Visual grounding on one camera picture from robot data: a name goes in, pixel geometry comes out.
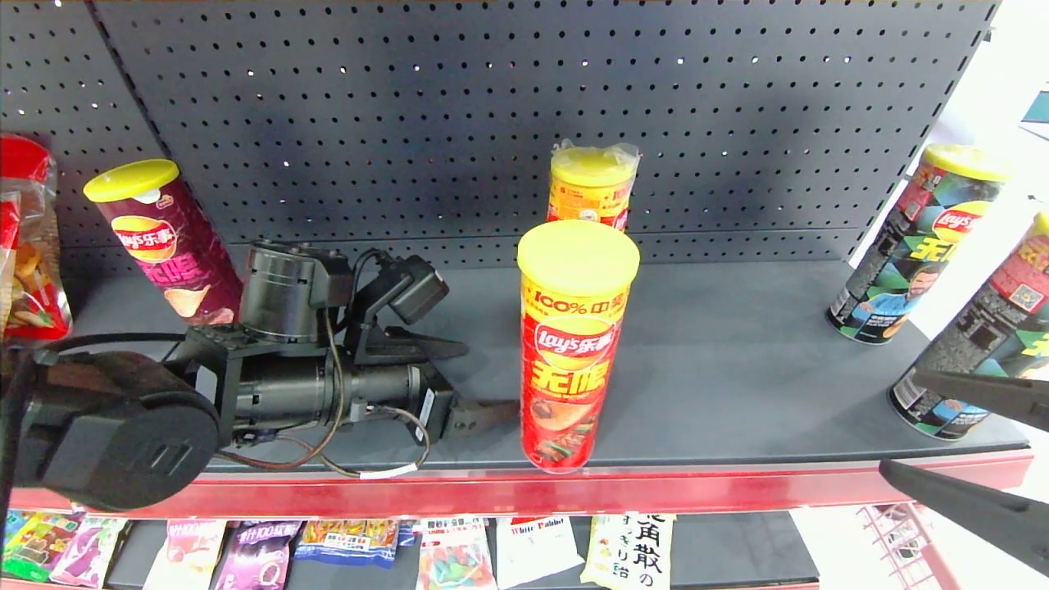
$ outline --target black chip can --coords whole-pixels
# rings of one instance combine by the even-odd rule
[[[1001,191],[1007,166],[968,146],[933,144],[874,244],[827,310],[844,336],[887,342]]]
[[[957,440],[987,410],[914,382],[916,370],[1049,380],[1049,215],[1024,239],[955,319],[889,389],[889,401],[918,430]]]

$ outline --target potato chip can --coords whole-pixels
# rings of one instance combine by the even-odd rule
[[[594,451],[638,247],[580,219],[543,224],[517,246],[521,270],[521,448],[550,473]]]
[[[170,160],[144,160],[84,186],[124,249],[187,323],[237,318],[243,285]]]
[[[831,324],[859,342],[891,340],[1007,177],[1005,163],[977,148],[925,148],[914,177],[827,310]]]
[[[957,440],[987,410],[914,382],[916,370],[1049,380],[1049,215],[1027,235],[955,319],[889,389],[893,407],[920,431]]]
[[[547,220],[584,219],[623,231],[640,160],[629,144],[575,147],[565,140],[550,160]]]

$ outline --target white cable tie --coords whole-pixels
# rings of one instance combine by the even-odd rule
[[[398,476],[403,476],[405,473],[410,473],[419,469],[414,463],[408,463],[407,465],[402,465],[400,467],[394,467],[392,469],[383,469],[382,471],[361,471],[362,480],[388,480],[390,478],[395,478]]]

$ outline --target shelf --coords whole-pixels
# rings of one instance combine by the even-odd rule
[[[897,417],[885,388],[924,346],[906,326],[890,344],[836,334],[822,313],[849,269],[840,262],[646,265],[623,336],[586,469],[552,477],[527,462],[516,424],[441,441],[410,478],[360,482],[320,466],[262,473],[216,461],[176,497],[135,513],[167,517],[380,517],[599,511],[747,511],[902,500],[877,460],[903,458],[999,488],[1023,481],[1032,454],[1005,419],[990,417],[947,443]],[[442,363],[467,396],[518,395],[518,272],[443,271],[451,294],[413,326],[470,344]],[[177,331],[175,314],[143,277],[103,281],[80,310],[79,333]],[[150,354],[162,346],[140,349]],[[340,434],[328,455],[388,467],[415,457],[404,427],[367,423]],[[253,456],[290,460],[283,443]],[[15,507],[68,507],[17,490]]]
[[[576,546],[586,555],[590,519],[573,519]],[[489,529],[495,559],[495,534]],[[136,523],[113,564],[107,588],[138,590],[165,538],[163,522]],[[819,573],[787,512],[682,515],[673,527],[671,584],[687,588],[816,588]],[[582,567],[520,586],[527,590],[597,588],[580,584]],[[402,547],[391,570],[293,562],[285,590],[414,588],[419,546]]]

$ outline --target gray pegboard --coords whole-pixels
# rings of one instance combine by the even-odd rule
[[[859,229],[762,232],[679,232],[646,233],[635,236],[646,262],[756,262],[764,260],[813,260],[849,256]],[[276,239],[301,239],[294,234]],[[418,254],[441,268],[507,267],[516,260],[517,236],[416,238],[400,240],[324,241],[350,257],[369,248],[383,248],[394,256]],[[248,259],[248,246],[230,245],[234,265],[241,269]],[[67,248],[62,252],[63,267],[78,271],[122,275],[137,273],[138,268],[124,249]]]
[[[872,223],[994,8],[97,5],[148,117],[228,243],[517,236],[543,217],[550,148],[570,138],[641,146],[629,224],[638,238],[853,236],[830,253],[800,250],[811,258],[842,255]],[[690,241],[677,244],[675,259],[695,259]]]
[[[55,154],[63,246],[117,245],[81,189],[99,172],[162,150],[88,5],[2,2],[0,36],[2,129]]]

